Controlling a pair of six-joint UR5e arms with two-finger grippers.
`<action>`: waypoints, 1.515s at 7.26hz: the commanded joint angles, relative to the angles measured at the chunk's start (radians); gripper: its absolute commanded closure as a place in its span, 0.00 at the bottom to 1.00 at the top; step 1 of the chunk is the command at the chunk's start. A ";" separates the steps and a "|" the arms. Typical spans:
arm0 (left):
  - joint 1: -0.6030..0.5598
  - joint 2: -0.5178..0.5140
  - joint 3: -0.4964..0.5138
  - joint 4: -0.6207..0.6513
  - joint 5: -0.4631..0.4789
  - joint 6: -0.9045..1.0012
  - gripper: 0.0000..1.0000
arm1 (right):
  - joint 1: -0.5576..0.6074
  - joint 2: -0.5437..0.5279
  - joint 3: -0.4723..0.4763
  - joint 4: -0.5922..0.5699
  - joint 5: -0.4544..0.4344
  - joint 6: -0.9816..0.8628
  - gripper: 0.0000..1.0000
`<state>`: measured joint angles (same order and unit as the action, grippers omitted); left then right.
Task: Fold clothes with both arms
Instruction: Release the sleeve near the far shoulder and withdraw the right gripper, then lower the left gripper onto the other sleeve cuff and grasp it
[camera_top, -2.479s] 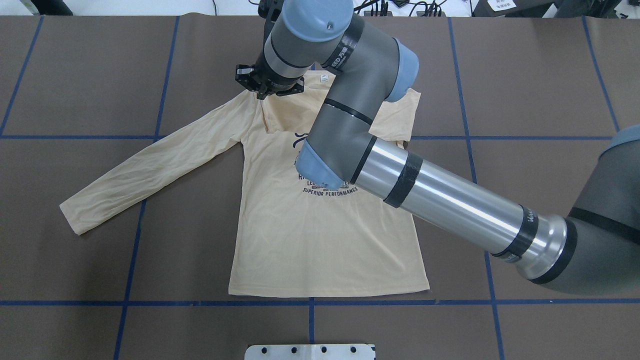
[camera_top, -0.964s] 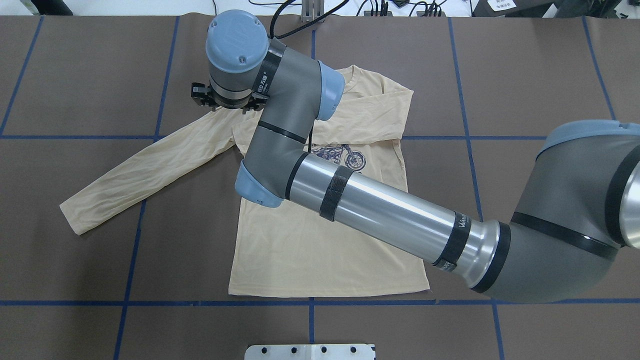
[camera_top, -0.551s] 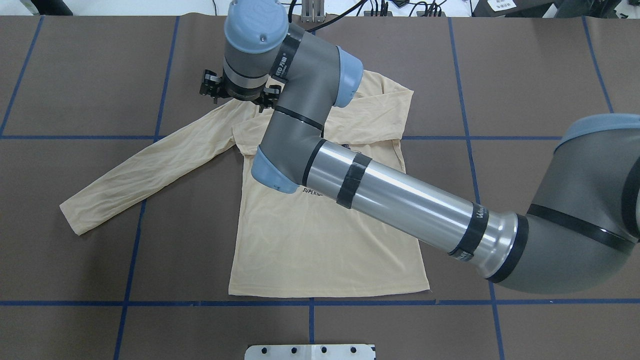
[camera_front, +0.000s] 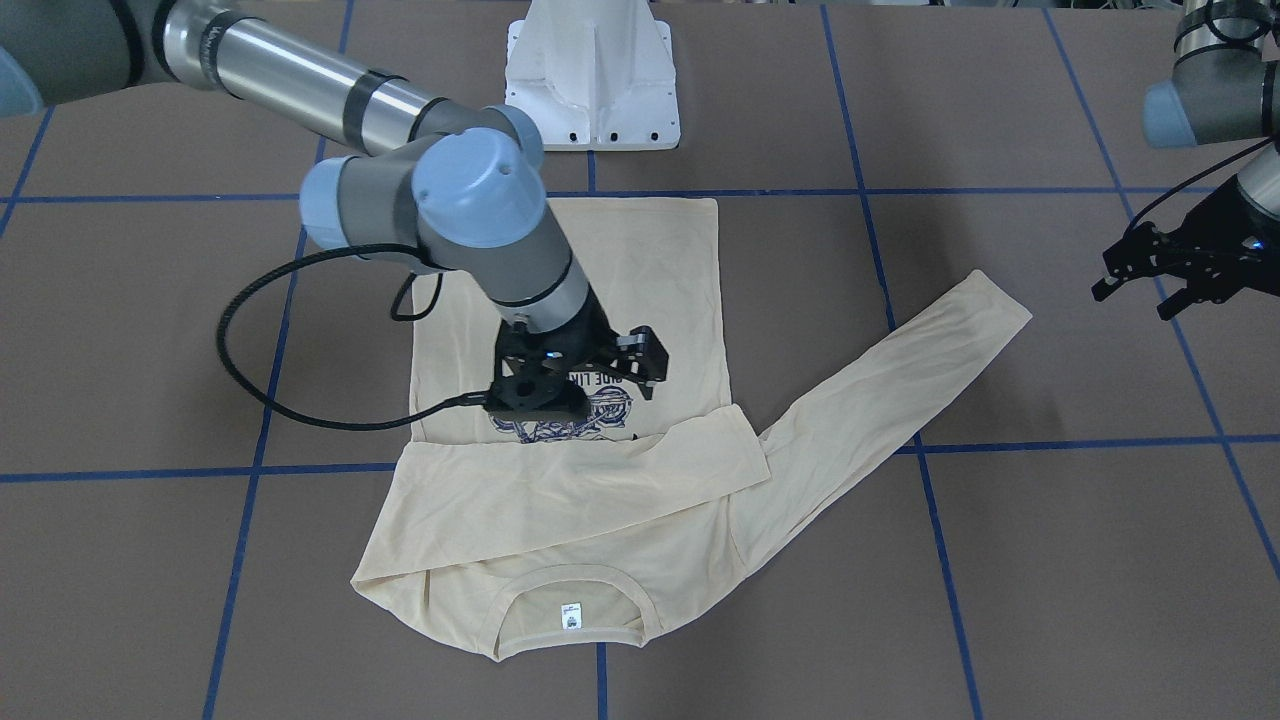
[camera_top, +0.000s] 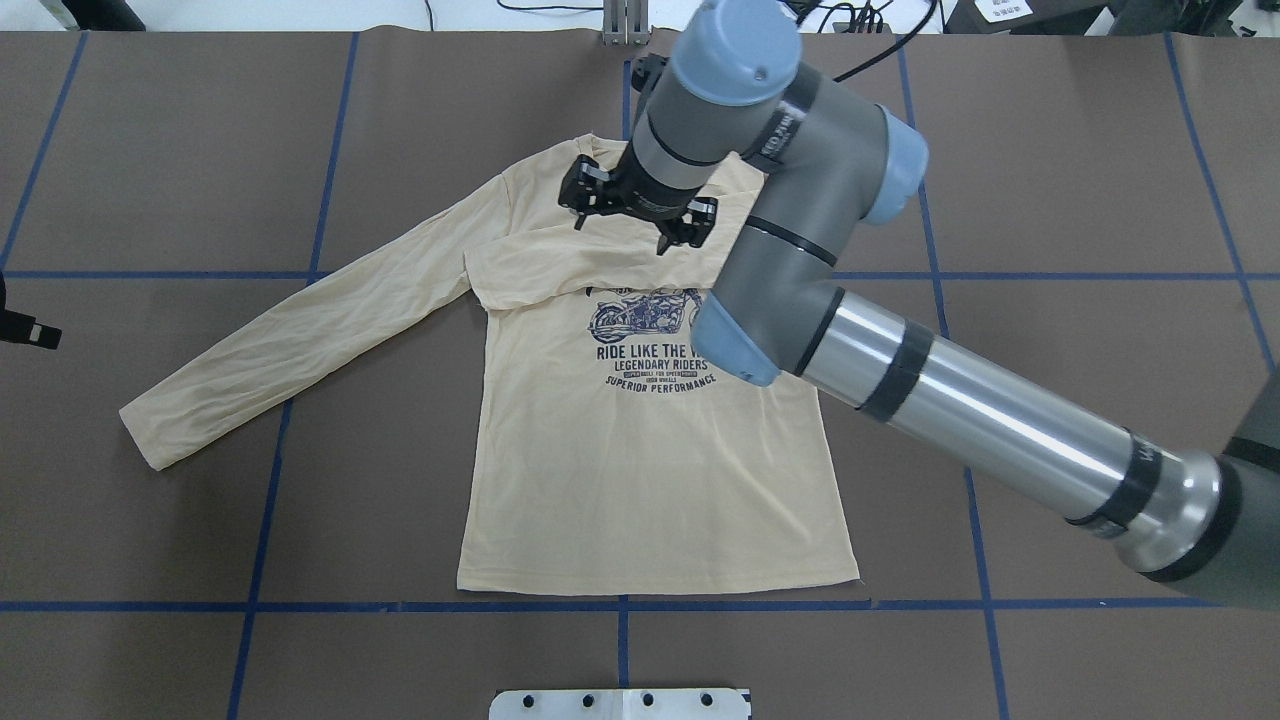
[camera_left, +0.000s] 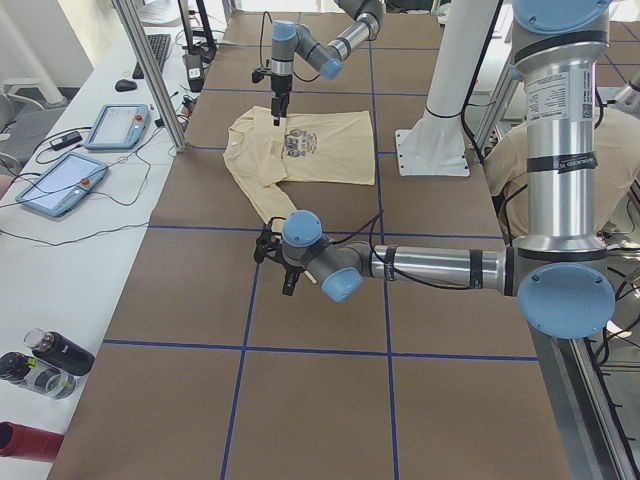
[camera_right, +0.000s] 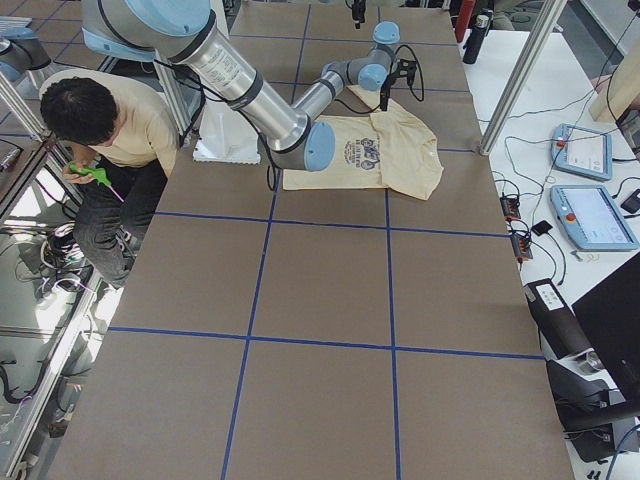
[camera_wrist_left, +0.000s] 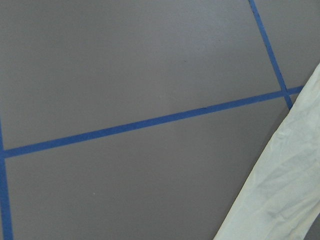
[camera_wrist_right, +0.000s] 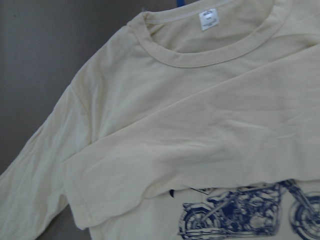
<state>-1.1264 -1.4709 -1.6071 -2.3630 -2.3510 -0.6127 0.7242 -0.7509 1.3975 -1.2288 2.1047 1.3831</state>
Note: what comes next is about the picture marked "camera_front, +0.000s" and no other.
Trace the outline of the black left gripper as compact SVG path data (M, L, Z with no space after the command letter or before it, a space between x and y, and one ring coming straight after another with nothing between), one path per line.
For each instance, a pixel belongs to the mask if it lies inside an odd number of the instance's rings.
M1187 282L1157 306L1164 322L1196 304L1222 304L1220 281L1235 281L1256 291L1279 290L1277 218L1261 209L1239 184L1215 190L1172 231L1142 222L1135 236L1140 246L1114 245L1103 251L1106 273L1091 287L1096 302L1103 302L1125 283L1148 277L1149 258L1158 275Z

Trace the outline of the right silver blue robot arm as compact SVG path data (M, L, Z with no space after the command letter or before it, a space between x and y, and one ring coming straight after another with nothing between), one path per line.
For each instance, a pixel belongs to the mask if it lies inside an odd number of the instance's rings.
M524 111L472 109L311 44L233 1L5 1L3 115L161 82L220 92L352 150L303 179L328 252L463 272L500 315L495 391L515 404L595 369L645 398L666 378L648 329L618 334L552 211Z

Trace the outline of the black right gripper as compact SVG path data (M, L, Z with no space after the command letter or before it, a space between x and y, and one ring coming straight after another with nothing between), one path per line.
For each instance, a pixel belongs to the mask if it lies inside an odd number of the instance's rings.
M567 378L572 372L600 372L612 379L630 380L652 401L657 386L666 382L669 351L650 325L627 334L611 328L595 291L589 290L581 307L553 331L535 332L531 318L504 318L495 340L493 384L509 378Z

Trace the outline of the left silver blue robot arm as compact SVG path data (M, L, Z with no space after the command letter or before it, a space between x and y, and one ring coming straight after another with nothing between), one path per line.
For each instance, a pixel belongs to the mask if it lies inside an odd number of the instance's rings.
M1183 281L1156 309L1164 320L1196 304L1225 304L1243 290L1279 291L1277 63L1263 42L1277 37L1275 1L1189 1L1174 40L1170 77L1146 91L1143 131L1155 149L1251 141L1244 167L1160 229L1137 214L1103 252L1092 286L1102 302L1123 284L1170 275Z

